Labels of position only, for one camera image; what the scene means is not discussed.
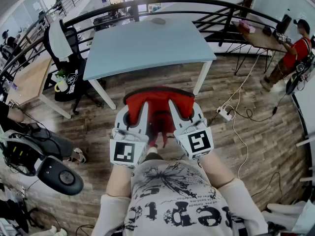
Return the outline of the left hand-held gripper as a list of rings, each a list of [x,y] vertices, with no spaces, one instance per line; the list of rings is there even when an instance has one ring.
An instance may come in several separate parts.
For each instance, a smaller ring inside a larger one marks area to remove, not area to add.
[[[128,105],[125,105],[116,115],[115,128],[110,139],[110,162],[128,168],[137,167],[145,157],[149,137],[146,134],[148,126],[149,104],[145,102],[138,115],[134,131],[127,131],[130,127]]]

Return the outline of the red backpack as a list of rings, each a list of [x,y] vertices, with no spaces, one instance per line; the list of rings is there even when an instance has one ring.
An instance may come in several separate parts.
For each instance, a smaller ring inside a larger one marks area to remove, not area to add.
[[[149,137],[149,146],[155,147],[158,134],[163,137],[163,144],[167,144],[167,134],[175,131],[175,126],[168,100],[176,105],[179,115],[184,120],[192,120],[195,96],[187,91],[171,87],[147,87],[127,94],[123,102],[128,106],[125,117],[127,127],[135,126],[140,120],[140,112],[144,103],[148,103],[148,121],[146,135]]]

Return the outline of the person's right forearm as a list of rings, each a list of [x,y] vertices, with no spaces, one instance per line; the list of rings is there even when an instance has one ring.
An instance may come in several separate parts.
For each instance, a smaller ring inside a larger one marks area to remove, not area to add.
[[[209,154],[201,157],[199,159],[199,163],[210,184],[216,189],[225,186],[235,179],[232,171],[214,152],[210,152]]]

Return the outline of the person's left forearm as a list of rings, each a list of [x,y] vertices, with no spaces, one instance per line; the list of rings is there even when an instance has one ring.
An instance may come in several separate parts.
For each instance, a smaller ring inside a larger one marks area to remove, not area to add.
[[[133,169],[114,165],[105,193],[112,197],[131,197],[131,178]]]

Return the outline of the white power strip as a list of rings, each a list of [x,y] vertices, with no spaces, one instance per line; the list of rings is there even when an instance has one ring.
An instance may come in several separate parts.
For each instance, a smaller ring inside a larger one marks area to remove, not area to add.
[[[218,107],[216,112],[223,117],[226,121],[230,121],[232,119],[234,119],[234,115],[233,113],[233,109],[231,110],[226,110],[224,107]]]

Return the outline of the person's leg in black shorts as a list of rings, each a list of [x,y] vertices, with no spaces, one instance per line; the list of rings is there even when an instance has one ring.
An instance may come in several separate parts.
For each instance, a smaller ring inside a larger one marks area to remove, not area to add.
[[[149,160],[163,160],[163,158],[158,154],[158,149],[156,147],[150,147],[147,151],[147,155],[143,162]]]

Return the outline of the light blue table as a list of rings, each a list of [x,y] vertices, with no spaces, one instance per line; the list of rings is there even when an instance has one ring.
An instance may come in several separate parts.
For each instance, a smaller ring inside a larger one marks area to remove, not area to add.
[[[83,79],[105,103],[116,109],[98,79],[152,67],[203,62],[193,90],[197,95],[216,56],[196,26],[187,19],[133,22],[97,31]]]

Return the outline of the mug with green plant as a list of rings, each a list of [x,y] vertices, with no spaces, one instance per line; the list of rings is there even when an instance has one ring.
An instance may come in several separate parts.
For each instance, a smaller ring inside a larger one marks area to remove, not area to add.
[[[66,72],[64,69],[59,70],[56,74],[55,77],[57,79],[57,82],[55,84],[55,92],[64,92],[68,89],[67,85],[67,76]]]

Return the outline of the person's printed white shirt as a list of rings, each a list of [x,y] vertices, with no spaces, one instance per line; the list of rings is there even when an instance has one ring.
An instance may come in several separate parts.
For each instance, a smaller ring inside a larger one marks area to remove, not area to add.
[[[92,236],[256,236],[268,225],[240,179],[213,187],[187,162],[149,160],[133,169],[131,197],[100,201]]]

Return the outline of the black padded stool seat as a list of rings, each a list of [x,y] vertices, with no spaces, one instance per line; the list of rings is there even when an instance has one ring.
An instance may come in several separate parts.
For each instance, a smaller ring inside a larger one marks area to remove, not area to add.
[[[82,178],[54,156],[45,157],[36,176],[53,190],[68,196],[79,194],[84,188]]]

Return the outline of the dark wooden side table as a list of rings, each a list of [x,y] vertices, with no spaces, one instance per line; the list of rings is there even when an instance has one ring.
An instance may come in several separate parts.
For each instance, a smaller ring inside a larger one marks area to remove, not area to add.
[[[245,45],[250,45],[248,51],[245,54],[242,62],[239,64],[239,60],[236,65],[236,69],[234,74],[236,75],[239,69],[241,68],[243,62],[245,61],[247,55],[249,54],[251,48],[257,48],[256,55],[263,54],[263,52],[258,53],[260,50],[264,50],[266,53],[266,62],[265,62],[265,70],[264,73],[267,72],[268,68],[271,65],[271,62],[276,54],[278,53],[286,53],[286,49],[283,45],[281,45],[278,40],[273,36],[267,36],[262,31],[263,29],[260,27],[255,27],[254,33],[248,33],[240,23],[233,22],[233,25],[237,28],[238,32],[242,35],[244,40],[246,41]]]

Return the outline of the white cloth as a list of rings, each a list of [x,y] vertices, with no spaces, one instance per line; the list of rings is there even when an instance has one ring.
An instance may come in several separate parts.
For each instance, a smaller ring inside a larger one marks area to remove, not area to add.
[[[50,25],[48,31],[49,43],[54,56],[58,58],[59,61],[69,62],[69,56],[73,54],[73,51],[67,41],[63,26],[62,20],[54,21]]]

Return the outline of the pink box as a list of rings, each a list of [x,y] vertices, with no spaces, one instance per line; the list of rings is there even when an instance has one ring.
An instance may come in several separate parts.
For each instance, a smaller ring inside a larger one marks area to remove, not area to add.
[[[244,28],[248,33],[254,33],[255,32],[255,27],[252,26],[249,22],[246,20],[241,20],[239,22],[239,25]]]

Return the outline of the black curved metal railing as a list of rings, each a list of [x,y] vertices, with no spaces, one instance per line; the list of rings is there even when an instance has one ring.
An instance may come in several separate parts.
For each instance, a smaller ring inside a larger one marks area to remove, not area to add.
[[[216,5],[216,6],[222,6],[226,9],[230,9],[230,10],[240,10],[243,12],[251,13],[253,15],[260,16],[262,18],[265,18],[265,19],[270,20],[272,22],[275,22],[277,24],[280,23],[279,20],[272,18],[266,14],[252,10],[252,9],[247,8],[245,6],[241,6],[239,4],[234,4],[234,3],[225,2],[225,1],[221,1],[221,0],[133,0],[133,1],[114,4],[114,5],[104,7],[104,8],[93,10],[91,12],[88,12],[88,13],[85,13],[85,14],[80,15],[78,17],[75,17],[71,20],[64,21],[63,24],[65,27],[68,28],[68,27],[73,26],[79,22],[82,22],[84,20],[90,19],[92,17],[98,16],[101,14],[104,14],[106,12],[110,12],[114,9],[122,9],[122,8],[127,8],[127,7],[131,7],[134,10],[133,15],[131,15],[131,18],[138,21],[140,16],[146,15],[145,13],[139,13],[138,12],[138,6],[143,5],[143,4],[148,5],[148,4],[153,4],[153,3],[169,3],[170,5],[173,5],[174,3],[193,3],[193,4]],[[6,78],[6,79],[12,81],[13,77],[11,76],[10,73],[7,72],[7,70],[13,66],[13,64],[17,61],[17,59],[19,57],[26,54],[29,50],[34,49],[42,41],[43,41],[43,38],[40,38],[37,41],[30,44],[29,47],[27,47],[25,50],[23,50],[16,58],[13,59],[12,57],[10,57],[6,63],[6,66],[3,68],[3,70],[0,73],[0,81],[2,81],[3,78]]]

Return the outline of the white shelf unit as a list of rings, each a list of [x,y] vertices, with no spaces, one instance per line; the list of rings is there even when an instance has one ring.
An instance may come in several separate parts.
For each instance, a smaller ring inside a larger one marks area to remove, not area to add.
[[[294,205],[268,204],[269,211],[263,211],[266,222],[285,227],[288,231],[307,234],[315,225],[315,204],[310,200]]]

